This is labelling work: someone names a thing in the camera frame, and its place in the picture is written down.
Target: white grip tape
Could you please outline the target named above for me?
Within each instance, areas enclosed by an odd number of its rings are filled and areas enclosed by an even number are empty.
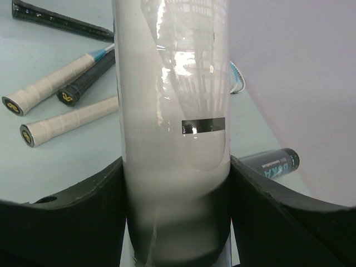
[[[36,83],[7,96],[7,98],[16,103],[22,110],[20,115],[25,115],[31,108],[50,97],[60,88],[65,87],[78,75],[93,66],[94,63],[94,58],[85,54]]]
[[[22,125],[20,127],[21,134],[28,145],[36,147],[53,137],[76,129],[117,110],[118,97],[110,97],[98,103],[47,120]]]

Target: black label strip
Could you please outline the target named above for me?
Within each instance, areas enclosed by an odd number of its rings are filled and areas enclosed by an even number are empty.
[[[205,118],[202,120],[182,121],[182,134],[200,134],[225,130],[225,118]]]

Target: transparent plastic tube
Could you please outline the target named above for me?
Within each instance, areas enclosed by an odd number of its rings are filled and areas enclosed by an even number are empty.
[[[113,0],[136,266],[228,266],[228,4]]]

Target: table surface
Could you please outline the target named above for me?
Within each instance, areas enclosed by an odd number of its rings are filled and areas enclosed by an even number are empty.
[[[27,2],[111,30],[113,28],[110,0]],[[6,96],[54,72],[84,53],[107,45],[108,43],[94,39],[13,19],[10,2],[0,0],[0,93]],[[248,94],[248,82],[246,81],[247,91],[230,97],[231,154],[236,157],[280,148]],[[116,73],[115,68],[111,68],[86,92],[78,107],[115,95]],[[23,117],[0,107],[0,199],[35,202],[99,172],[121,156],[118,113],[55,137],[34,149],[24,143],[19,131],[21,124],[70,110],[72,109],[61,104],[55,95],[41,102]],[[298,172],[278,178],[277,182],[309,195]],[[126,234],[122,256],[125,263],[121,266],[129,266],[131,255],[132,248]],[[234,264],[238,263],[236,252],[233,254],[233,260]]]

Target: racket handle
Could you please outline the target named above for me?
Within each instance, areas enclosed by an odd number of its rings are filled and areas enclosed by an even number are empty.
[[[20,127],[20,132],[28,146],[36,147],[58,135],[74,130],[117,110],[118,97],[114,96],[48,120],[23,124]]]
[[[20,0],[12,0],[12,17],[36,22],[101,41],[113,42],[113,32],[74,18],[69,18]]]
[[[35,105],[70,83],[93,64],[94,58],[89,54],[85,54],[36,83],[9,96],[2,97],[2,102],[11,112],[18,116],[23,116]]]
[[[83,94],[115,64],[114,50],[84,72],[78,79],[57,92],[58,99],[68,107],[74,107]]]

